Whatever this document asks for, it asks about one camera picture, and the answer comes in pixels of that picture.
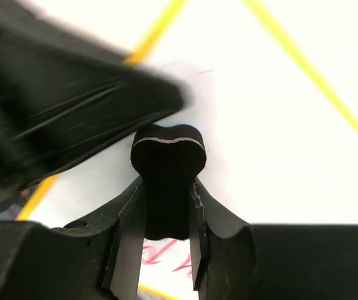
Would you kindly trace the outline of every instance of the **white surface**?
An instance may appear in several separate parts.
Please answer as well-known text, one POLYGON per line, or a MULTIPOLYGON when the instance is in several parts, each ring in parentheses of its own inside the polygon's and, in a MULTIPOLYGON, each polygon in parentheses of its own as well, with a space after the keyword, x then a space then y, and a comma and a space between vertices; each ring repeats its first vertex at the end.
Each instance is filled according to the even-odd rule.
MULTIPOLYGON (((164 1, 36 2, 133 49, 164 1)), ((265 3, 358 118, 358 1, 265 3)), ((199 128, 200 179, 222 204, 251 223, 358 223, 358 135, 241 1, 190 0, 148 65, 193 87, 160 124, 199 128)), ((130 141, 65 172, 31 219, 63 226, 117 196, 136 177, 130 141)))

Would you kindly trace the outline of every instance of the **yellow tape strip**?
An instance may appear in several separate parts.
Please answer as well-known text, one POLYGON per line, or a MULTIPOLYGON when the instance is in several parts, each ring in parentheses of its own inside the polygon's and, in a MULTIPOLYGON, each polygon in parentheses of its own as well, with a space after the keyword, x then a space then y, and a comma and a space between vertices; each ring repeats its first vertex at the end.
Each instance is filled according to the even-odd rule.
POLYGON ((290 36, 282 29, 279 22, 275 20, 274 16, 263 5, 262 1, 243 0, 243 2, 358 134, 358 120, 329 86, 324 77, 315 70, 309 60, 302 54, 290 36))
MULTIPOLYGON (((181 8, 185 5, 187 0, 173 0, 162 11, 157 20, 153 23, 151 28, 142 39, 143 42, 136 48, 134 54, 124 60, 123 64, 134 66, 144 61, 151 53, 153 48, 158 44, 163 33, 167 30, 169 25, 173 22, 174 18, 178 15, 181 8)), ((29 201, 24 206, 23 210, 19 213, 17 220, 26 220, 36 206, 40 203, 42 198, 51 189, 51 186, 59 178, 59 175, 51 176, 45 179, 40 186, 35 190, 29 201)))
POLYGON ((152 289, 152 288, 144 286, 142 284, 139 284, 139 290, 144 291, 144 292, 149 293, 149 294, 152 294, 152 295, 157 296, 157 297, 161 297, 161 298, 166 299, 166 300, 182 300, 182 299, 179 299, 179 298, 169 296, 169 295, 167 295, 167 294, 165 294, 163 292, 157 291, 156 289, 152 289))

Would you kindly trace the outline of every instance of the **black mechanical part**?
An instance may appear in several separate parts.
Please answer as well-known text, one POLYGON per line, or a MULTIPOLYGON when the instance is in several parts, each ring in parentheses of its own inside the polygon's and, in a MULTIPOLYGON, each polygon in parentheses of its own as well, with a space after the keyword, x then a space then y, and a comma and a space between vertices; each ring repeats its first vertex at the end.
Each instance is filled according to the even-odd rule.
POLYGON ((177 82, 0 0, 0 186, 11 195, 183 107, 177 82))
POLYGON ((134 300, 146 234, 190 237, 193 286, 201 300, 358 300, 358 226, 248 224, 197 178, 187 186, 161 180, 168 196, 162 203, 153 179, 182 174, 178 180, 187 182, 205 164, 203 149, 190 126, 144 128, 131 157, 142 177, 114 200, 63 229, 0 222, 0 299, 134 300), (154 156, 147 160, 155 153, 163 167, 154 156), (169 185, 175 194, 167 193, 169 185), (173 230, 175 224, 162 219, 153 232, 147 223, 156 222, 148 212, 154 199, 174 223, 177 212, 168 204, 176 194, 183 198, 175 205, 187 203, 187 211, 180 207, 187 227, 177 223, 180 230, 173 230))

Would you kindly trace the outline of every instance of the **black object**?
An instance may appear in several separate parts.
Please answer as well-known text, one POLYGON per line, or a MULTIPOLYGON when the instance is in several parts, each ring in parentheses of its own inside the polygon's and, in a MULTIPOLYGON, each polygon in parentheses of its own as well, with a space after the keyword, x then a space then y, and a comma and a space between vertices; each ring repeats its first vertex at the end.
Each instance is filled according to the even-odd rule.
POLYGON ((124 58, 0 0, 0 202, 182 108, 124 58))
POLYGON ((190 238, 201 300, 358 300, 358 226, 248 224, 196 178, 205 158, 196 129, 146 127, 114 200, 65 228, 0 222, 0 300, 134 300, 145 235, 190 238))

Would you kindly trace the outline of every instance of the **red handwriting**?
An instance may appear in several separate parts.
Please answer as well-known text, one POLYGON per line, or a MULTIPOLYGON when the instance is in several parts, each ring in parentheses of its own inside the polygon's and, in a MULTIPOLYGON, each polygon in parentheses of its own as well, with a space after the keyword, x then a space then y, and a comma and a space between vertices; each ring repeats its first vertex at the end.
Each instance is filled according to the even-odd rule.
MULTIPOLYGON (((145 264, 149 266, 152 264, 160 263, 161 260, 159 259, 161 258, 161 256, 164 253, 166 253, 170 248, 172 248, 177 242, 178 240, 172 239, 159 250, 157 250, 157 248, 152 245, 143 246, 143 257, 141 258, 141 264, 145 264)), ((191 266, 192 266, 192 258, 189 254, 185 259, 185 261, 180 266, 172 270, 172 272, 177 272, 179 270, 186 269, 191 266)), ((192 278, 192 270, 187 272, 187 277, 192 278)))

